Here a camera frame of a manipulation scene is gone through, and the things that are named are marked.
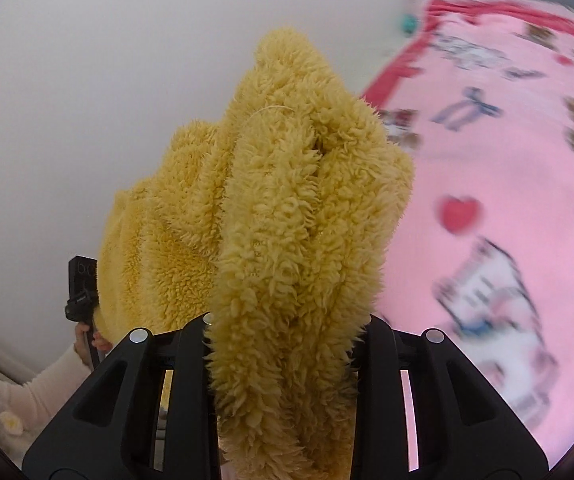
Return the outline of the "white sleeved left forearm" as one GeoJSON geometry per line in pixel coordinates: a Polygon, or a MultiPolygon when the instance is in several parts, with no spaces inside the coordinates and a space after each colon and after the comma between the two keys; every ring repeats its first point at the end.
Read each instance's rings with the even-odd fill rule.
{"type": "Polygon", "coordinates": [[[53,364],[22,385],[0,379],[0,407],[27,430],[42,429],[91,374],[86,362],[68,348],[53,364]]]}

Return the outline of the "person's left hand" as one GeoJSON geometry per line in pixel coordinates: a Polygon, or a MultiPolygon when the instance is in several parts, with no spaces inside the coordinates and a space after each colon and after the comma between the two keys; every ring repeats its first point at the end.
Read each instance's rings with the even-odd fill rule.
{"type": "Polygon", "coordinates": [[[88,367],[92,366],[92,350],[106,353],[114,346],[100,332],[82,322],[74,327],[74,337],[74,351],[88,367]]]}

